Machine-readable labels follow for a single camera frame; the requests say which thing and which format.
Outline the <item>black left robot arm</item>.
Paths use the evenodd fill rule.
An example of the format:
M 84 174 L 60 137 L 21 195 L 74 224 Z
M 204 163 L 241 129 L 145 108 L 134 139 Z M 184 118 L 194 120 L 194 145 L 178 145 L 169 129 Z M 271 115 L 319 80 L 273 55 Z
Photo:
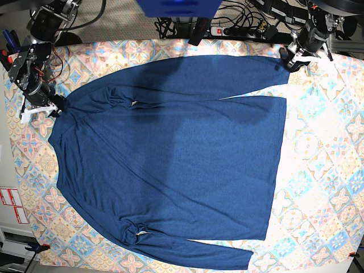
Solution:
M 283 65 L 291 73 L 311 62 L 332 62 L 327 41 L 344 20 L 343 16 L 329 13 L 312 1 L 307 1 L 307 8 L 308 19 L 304 27 L 291 31 L 291 43 L 279 49 Z

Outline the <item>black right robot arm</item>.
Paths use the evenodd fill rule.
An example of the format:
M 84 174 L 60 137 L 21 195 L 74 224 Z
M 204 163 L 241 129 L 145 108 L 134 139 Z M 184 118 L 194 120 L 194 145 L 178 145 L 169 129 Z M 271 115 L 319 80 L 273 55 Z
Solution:
M 1 63 L 10 82 L 23 94 L 19 111 L 21 123 L 27 123 L 40 112 L 58 117 L 64 110 L 65 98 L 55 92 L 57 76 L 50 71 L 51 59 L 60 60 L 56 47 L 79 44 L 73 34 L 81 1 L 14 1 L 9 7 L 29 8 L 29 36 L 20 44 L 15 31 L 4 30 L 7 51 L 1 52 Z

